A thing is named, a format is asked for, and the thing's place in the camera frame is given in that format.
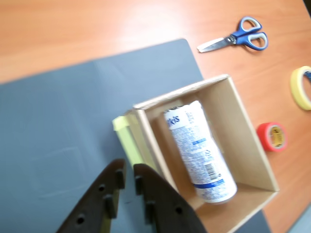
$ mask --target barcode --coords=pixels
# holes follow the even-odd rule
[[[218,172],[216,171],[216,169],[212,163],[205,164],[205,169],[206,169],[208,176],[211,180],[218,178]]]

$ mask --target masking tape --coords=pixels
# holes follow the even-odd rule
[[[311,101],[303,88],[304,75],[311,81],[311,67],[304,66],[292,72],[291,90],[296,103],[304,110],[311,110]]]
[[[287,136],[279,123],[263,123],[258,126],[257,134],[265,151],[279,152],[287,146]]]

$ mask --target gray mat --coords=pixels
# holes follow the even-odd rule
[[[111,121],[202,79],[177,40],[0,85],[0,232],[54,233],[97,175],[126,158]],[[241,230],[267,232],[254,221]],[[111,232],[151,232],[129,167]]]

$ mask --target open cardboard box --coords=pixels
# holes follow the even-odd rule
[[[163,111],[199,100],[217,145],[238,185],[222,205],[200,199],[191,184]],[[279,188],[232,79],[221,75],[136,104],[126,114],[143,161],[193,207],[209,233],[234,232]]]

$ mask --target wooden table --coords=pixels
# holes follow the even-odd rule
[[[269,48],[196,46],[255,17]],[[267,154],[281,191],[265,208],[275,233],[285,232],[311,201],[311,112],[293,101],[289,78],[310,66],[311,20],[302,0],[2,0],[0,82],[177,38],[188,40],[205,78],[229,73],[254,127],[277,121],[289,146]]]

